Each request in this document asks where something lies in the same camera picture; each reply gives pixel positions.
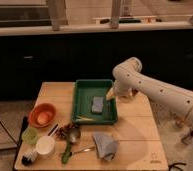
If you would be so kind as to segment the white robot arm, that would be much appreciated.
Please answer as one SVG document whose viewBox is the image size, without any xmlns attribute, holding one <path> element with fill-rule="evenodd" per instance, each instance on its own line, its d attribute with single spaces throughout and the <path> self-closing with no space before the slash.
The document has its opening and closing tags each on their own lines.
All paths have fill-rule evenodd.
<svg viewBox="0 0 193 171">
<path fill-rule="evenodd" d="M 142 63 L 137 57 L 131 57 L 116 65 L 112 71 L 115 81 L 107 92 L 106 99 L 116 96 L 129 97 L 133 90 L 137 90 L 182 114 L 193 125 L 193 91 L 145 76 L 141 70 Z M 193 139 L 188 171 L 193 171 Z"/>
</svg>

